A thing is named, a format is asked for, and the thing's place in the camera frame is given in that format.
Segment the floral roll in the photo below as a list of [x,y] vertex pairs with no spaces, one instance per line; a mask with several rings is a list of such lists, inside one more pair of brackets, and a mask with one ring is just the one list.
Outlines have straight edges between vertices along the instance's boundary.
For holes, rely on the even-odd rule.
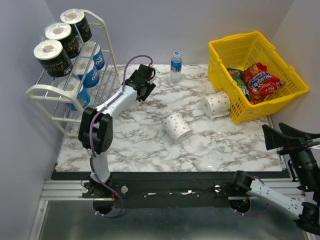
[[229,114],[230,99],[224,92],[203,97],[201,99],[201,107],[206,116],[211,118],[224,117]]
[[174,144],[180,144],[193,134],[192,128],[184,120],[181,113],[175,113],[167,117],[163,126]]

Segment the blue sea monsters roll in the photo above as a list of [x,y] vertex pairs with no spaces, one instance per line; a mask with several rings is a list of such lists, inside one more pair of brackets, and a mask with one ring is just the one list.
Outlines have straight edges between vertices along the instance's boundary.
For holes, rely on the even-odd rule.
[[90,58],[92,53],[93,54],[93,61],[95,63],[95,66],[97,70],[101,70],[104,65],[105,65],[105,59],[103,56],[103,53],[101,51],[100,45],[96,43],[95,41],[87,41],[82,45],[82,50],[81,50],[81,56],[83,58]]

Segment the black roll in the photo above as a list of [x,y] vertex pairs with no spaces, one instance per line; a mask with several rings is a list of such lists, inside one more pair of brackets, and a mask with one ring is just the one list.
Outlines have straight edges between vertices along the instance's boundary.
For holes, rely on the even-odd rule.
[[60,20],[71,26],[71,31],[85,43],[92,38],[91,27],[85,13],[77,8],[68,9],[60,14]]
[[65,77],[73,69],[68,54],[58,40],[47,39],[40,42],[34,48],[33,54],[50,77]]
[[68,23],[52,23],[46,27],[45,36],[47,39],[59,41],[70,59],[79,55],[79,42],[72,32],[72,27]]

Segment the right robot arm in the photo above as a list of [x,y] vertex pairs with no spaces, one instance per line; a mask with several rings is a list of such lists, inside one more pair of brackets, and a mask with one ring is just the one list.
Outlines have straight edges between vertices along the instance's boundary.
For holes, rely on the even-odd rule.
[[238,170],[235,172],[230,191],[236,195],[255,197],[278,208],[301,230],[313,235],[320,234],[320,167],[313,150],[320,148],[320,135],[309,133],[284,123],[280,130],[262,126],[265,148],[277,150],[280,156],[289,156],[288,166],[297,187],[304,193],[313,193],[313,202],[299,201],[270,188],[257,177]]

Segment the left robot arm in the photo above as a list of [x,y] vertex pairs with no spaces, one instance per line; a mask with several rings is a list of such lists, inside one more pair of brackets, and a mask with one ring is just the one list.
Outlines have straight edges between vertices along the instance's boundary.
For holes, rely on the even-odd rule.
[[113,180],[108,166],[107,151],[113,141],[113,121],[135,101],[147,99],[156,87],[155,76],[154,67],[141,64],[112,97],[97,107],[84,110],[78,140],[89,155],[91,173],[89,181],[82,187],[83,198],[126,196],[127,182]]

